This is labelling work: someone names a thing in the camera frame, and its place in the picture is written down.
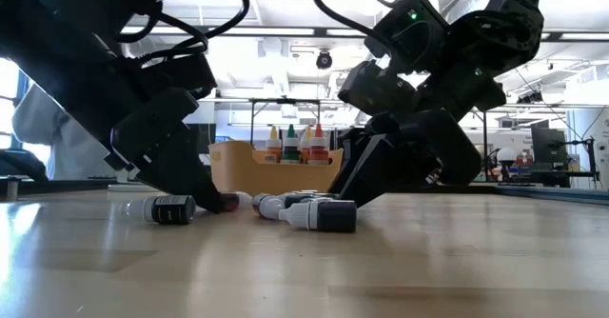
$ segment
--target bottle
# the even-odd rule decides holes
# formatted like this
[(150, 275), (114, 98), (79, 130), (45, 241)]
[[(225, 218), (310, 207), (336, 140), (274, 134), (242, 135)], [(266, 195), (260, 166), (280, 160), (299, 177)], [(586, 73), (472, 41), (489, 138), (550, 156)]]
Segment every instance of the bottle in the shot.
[(296, 137), (296, 131), (294, 126), (289, 125), (287, 130), (287, 137), (284, 138), (284, 153), (282, 153), (282, 164), (285, 165), (298, 165), (301, 161), (301, 152), (298, 150), (300, 145), (298, 138)]
[(166, 195), (133, 200), (125, 207), (129, 219), (161, 225), (187, 225), (196, 204), (190, 195)]
[(220, 193), (220, 197), (224, 203), (223, 212), (232, 212), (239, 208), (239, 206), (252, 205), (251, 195), (241, 191), (223, 191)]
[(324, 132), (322, 125), (317, 124), (315, 137), (311, 138), (311, 151), (308, 155), (308, 165), (327, 166), (329, 164), (329, 152), (325, 148)]
[(317, 198), (332, 200), (336, 195), (337, 194), (318, 193), (314, 191), (297, 191), (282, 195), (261, 193), (252, 199), (252, 207), (261, 218), (279, 220), (279, 212), (282, 209), (289, 209), (294, 204)]
[(261, 218), (269, 220), (279, 220), (279, 211), (285, 209), (281, 197), (266, 193), (256, 195), (252, 200), (252, 207)]
[(301, 141), (301, 163), (306, 165), (308, 161), (308, 154), (311, 151), (311, 138), (313, 133), (311, 127), (306, 127), (304, 132), (303, 140)]
[(351, 200), (312, 198), (279, 211), (279, 219), (295, 229), (322, 232), (355, 232), (358, 207)]
[(270, 131), (270, 138), (266, 140), (266, 163), (279, 163), (282, 159), (282, 141), (277, 134), (277, 128)]

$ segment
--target table surface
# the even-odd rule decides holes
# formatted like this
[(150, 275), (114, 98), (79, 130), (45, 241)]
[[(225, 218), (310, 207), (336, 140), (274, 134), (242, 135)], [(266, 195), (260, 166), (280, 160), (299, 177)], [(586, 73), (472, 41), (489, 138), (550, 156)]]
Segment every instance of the table surface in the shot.
[(131, 222), (133, 194), (0, 205), (0, 317), (553, 317), (609, 313), (609, 208), (385, 195), (355, 234), (251, 208)]

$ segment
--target white shirt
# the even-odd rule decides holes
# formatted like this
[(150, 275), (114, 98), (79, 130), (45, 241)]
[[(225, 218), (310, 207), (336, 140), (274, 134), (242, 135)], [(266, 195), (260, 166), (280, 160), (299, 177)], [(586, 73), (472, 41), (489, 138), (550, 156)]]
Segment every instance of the white shirt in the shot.
[(30, 87), (12, 117), (21, 142), (50, 146), (47, 176), (51, 180), (86, 180), (116, 176), (104, 157), (108, 151), (37, 85)]

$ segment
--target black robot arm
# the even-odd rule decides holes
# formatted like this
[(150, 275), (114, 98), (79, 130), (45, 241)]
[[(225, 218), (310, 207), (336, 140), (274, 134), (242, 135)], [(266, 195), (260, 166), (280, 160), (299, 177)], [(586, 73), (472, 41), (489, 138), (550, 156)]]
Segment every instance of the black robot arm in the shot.
[[(339, 91), (339, 98), (372, 118), (348, 144), (360, 153), (352, 150), (331, 190), (361, 206), (400, 186), (432, 183), (430, 175), (445, 184), (469, 184), (481, 170), (481, 156), (457, 122), (474, 107), (505, 104), (494, 78), (537, 54), (543, 28), (538, 3), (490, 0), (486, 10), (448, 24), (428, 0), (398, 0), (372, 33), (359, 29), (368, 35), (371, 53), (389, 55), (390, 62), (385, 69), (362, 62)], [(413, 72), (428, 74), (416, 89), (400, 77)]]
[[(192, 195), (200, 207), (220, 212), (220, 193), (182, 120), (198, 108), (197, 98), (216, 87), (203, 54), (207, 38), (239, 23), (249, 0), (222, 30), (207, 34), (162, 13), (162, 2), (0, 0), (0, 57), (15, 62), (96, 138), (114, 169), (138, 169), (139, 180)], [(149, 15), (145, 30), (122, 34), (135, 13)], [(193, 38), (172, 50), (125, 57), (117, 42), (143, 38), (158, 21)], [(165, 61), (146, 67), (159, 58)]]

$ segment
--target cardboard tray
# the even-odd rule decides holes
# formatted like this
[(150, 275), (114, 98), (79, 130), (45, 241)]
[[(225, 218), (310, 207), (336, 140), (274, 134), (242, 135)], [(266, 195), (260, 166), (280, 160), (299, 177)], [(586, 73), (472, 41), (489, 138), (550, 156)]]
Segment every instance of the cardboard tray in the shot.
[(249, 143), (230, 141), (209, 146), (211, 178), (218, 190), (239, 190), (250, 195), (283, 194), (292, 190), (327, 191), (341, 169), (343, 150), (329, 152), (328, 166), (264, 163), (265, 151)]

